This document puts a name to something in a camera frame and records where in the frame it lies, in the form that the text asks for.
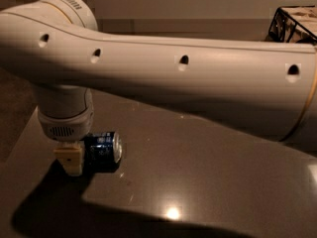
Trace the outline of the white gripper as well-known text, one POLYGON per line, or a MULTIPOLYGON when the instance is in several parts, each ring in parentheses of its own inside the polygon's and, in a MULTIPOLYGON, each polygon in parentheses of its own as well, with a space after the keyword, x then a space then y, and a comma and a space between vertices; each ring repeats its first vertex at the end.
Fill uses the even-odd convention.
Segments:
POLYGON ((71 177, 82 175, 84 149, 75 141, 80 141, 89 133, 93 115, 92 107, 70 118, 52 118, 38 109, 38 119, 44 134, 52 140, 59 141, 53 150, 54 156, 71 177))

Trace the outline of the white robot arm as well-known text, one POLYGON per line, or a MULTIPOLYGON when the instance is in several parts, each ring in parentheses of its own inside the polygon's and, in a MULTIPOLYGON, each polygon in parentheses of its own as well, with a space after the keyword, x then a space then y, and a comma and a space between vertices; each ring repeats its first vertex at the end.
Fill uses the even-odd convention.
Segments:
POLYGON ((93 135, 99 89, 193 113, 314 153, 316 11, 281 7, 264 42, 101 33, 82 0, 40 0, 0 13, 0 65, 25 78, 67 174, 119 163, 120 138, 93 135))

